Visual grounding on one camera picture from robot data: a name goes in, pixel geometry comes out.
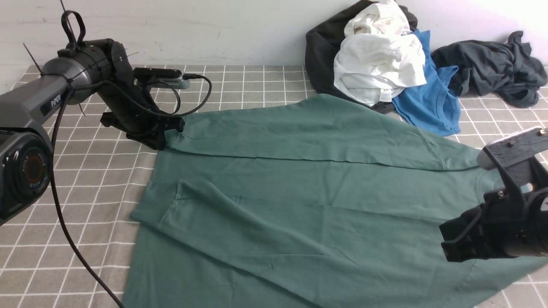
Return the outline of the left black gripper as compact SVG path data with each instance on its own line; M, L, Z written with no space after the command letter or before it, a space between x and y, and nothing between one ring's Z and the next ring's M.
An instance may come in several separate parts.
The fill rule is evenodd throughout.
M163 80L147 80L135 83L130 80L102 80L100 97L110 109L102 115L101 124L117 128L127 139L139 142L153 150L164 150L165 132L182 132L185 126L181 115L170 114L159 109L149 89L164 86L175 90Z

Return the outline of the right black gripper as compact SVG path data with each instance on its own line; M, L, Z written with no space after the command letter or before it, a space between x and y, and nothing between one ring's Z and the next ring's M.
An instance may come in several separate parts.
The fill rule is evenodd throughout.
M488 192L484 202L440 225L448 262L530 257L522 194Z

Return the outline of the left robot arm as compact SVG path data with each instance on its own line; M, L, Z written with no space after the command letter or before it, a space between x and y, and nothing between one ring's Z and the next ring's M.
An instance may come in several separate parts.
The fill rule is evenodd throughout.
M71 42L43 65L38 79L1 95L2 224L35 203L50 183L54 151L43 124L60 107L97 94L109 108L101 124L153 150L163 149L165 131L183 129L183 120L161 111L149 91L187 89L184 74L132 68L127 57L110 38Z

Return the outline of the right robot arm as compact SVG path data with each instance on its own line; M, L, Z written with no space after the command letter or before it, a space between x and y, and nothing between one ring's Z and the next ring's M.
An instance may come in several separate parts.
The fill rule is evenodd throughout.
M440 225L449 262L547 256L547 189L514 202L493 190L485 201Z

